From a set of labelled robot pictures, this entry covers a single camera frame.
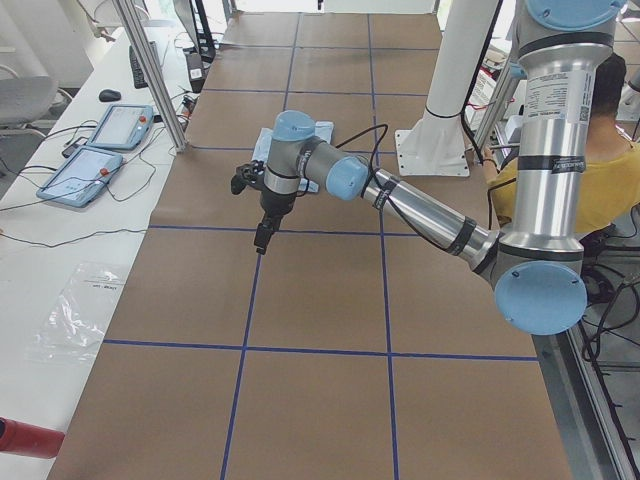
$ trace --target hair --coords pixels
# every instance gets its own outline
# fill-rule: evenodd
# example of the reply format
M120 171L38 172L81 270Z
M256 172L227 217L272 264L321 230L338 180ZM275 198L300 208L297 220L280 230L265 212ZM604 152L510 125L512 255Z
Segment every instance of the hair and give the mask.
M627 66L624 58L615 53L600 64L596 70L596 81L593 86L592 117L616 116L626 74Z

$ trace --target black keyboard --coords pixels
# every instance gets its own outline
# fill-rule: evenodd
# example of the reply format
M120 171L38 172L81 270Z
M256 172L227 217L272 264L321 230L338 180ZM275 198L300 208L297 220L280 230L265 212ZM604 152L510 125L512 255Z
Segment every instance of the black keyboard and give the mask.
M159 60L156 42L149 42L149 45L151 46L151 50L153 50L156 59ZM133 47L131 45L129 45L129 63L131 63L131 73L133 74L133 86L135 88L148 87L149 85L144 79L144 72L142 71L142 67L140 67L140 62L138 61L138 58L136 57L136 54L133 51Z

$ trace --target robotic arm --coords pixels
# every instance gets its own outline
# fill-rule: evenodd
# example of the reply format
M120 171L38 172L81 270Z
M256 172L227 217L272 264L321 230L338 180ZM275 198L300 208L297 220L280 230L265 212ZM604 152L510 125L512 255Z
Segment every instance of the robotic arm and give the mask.
M434 246L467 261L494 288L501 313L538 335L564 331L586 308L582 246L573 234L596 67L612 52L624 1L527 0L519 63L528 76L513 222L488 231L366 161L314 136L308 115L278 115L266 165L238 167L232 192L260 190L265 212L255 245L266 253L292 211L301 178L343 200L361 196Z

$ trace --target person's neck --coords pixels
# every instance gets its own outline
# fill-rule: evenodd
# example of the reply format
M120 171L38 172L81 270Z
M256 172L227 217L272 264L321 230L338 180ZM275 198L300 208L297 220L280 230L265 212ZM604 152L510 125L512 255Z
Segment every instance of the person's neck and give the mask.
M616 128L613 117L596 116L589 121L585 155L588 162L615 160L631 148Z

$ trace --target white table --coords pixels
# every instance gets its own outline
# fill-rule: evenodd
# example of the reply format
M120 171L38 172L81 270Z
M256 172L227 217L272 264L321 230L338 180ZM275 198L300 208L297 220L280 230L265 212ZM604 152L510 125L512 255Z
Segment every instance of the white table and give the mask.
M172 97L189 88L184 55L175 48L178 34L179 30L169 28L147 30L149 39L158 44L164 79ZM98 101L98 93L105 88L122 92L123 103L153 104L148 88L133 88L128 47L129 41L122 34L53 131L86 120L99 120L108 105ZM177 97L174 104L178 106L181 100L182 96ZM155 125L150 136L160 126ZM29 164L59 167L64 161L60 153L63 144L72 133L43 142ZM82 210L39 204L3 211L0 228L7 235L50 244L99 230L145 229L169 173L173 152L169 135L164 131L143 155L157 168L150 185L124 203L115 202L103 192ZM135 151L125 155L125 159L133 154ZM151 171L149 165L135 159L114 176L110 188L118 197L124 197L142 186ZM49 174L29 174L29 178L42 184ZM35 192L32 184L18 178L0 202L0 209L36 201ZM34 334L48 318L58 294L79 263L130 267L142 239L141 233L117 233L47 249L0 237L0 416L66 431L90 366L37 363L26 358L26 347L33 342ZM52 463L53 460L0 453L0 478L42 480Z

